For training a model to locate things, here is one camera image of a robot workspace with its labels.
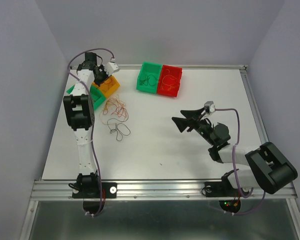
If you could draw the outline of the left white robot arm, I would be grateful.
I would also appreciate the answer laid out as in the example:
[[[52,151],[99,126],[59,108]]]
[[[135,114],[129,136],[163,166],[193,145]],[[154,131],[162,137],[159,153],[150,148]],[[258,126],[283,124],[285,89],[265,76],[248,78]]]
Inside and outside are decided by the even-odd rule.
[[[71,93],[63,97],[66,121],[74,132],[78,150],[78,176],[75,183],[69,184],[76,198],[95,198],[101,193],[98,166],[92,148],[95,115],[89,91],[97,69],[97,54],[86,52],[83,63],[73,76],[77,82]]]

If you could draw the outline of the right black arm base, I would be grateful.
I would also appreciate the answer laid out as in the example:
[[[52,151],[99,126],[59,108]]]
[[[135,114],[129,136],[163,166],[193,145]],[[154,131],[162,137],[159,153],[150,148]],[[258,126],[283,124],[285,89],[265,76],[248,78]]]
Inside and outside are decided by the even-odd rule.
[[[201,194],[207,198],[226,198],[219,200],[220,208],[226,213],[237,214],[241,209],[241,194],[227,181],[207,181]]]

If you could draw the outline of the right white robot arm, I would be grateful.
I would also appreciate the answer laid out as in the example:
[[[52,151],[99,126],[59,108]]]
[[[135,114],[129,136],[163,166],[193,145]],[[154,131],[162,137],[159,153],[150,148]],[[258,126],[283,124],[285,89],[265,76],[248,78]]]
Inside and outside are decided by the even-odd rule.
[[[236,142],[230,143],[230,130],[223,123],[213,124],[209,116],[220,112],[214,104],[206,104],[197,110],[181,110],[182,117],[172,117],[180,132],[196,131],[209,144],[211,159],[220,164],[232,164],[232,171],[224,175],[220,182],[221,192],[232,195],[238,190],[243,198],[249,198],[254,189],[273,195],[298,177],[298,171],[287,157],[272,142],[260,146],[241,146],[241,122],[235,108],[237,121]]]

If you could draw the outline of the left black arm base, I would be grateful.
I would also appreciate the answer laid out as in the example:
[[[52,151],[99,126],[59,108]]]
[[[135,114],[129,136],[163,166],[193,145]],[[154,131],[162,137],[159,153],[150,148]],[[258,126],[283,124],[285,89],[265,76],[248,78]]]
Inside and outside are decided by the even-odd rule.
[[[82,208],[86,215],[95,217],[99,215],[105,207],[106,200],[117,197],[118,184],[116,182],[102,182],[102,194],[99,186],[81,188],[75,183],[69,183],[72,189],[72,198],[83,200]]]

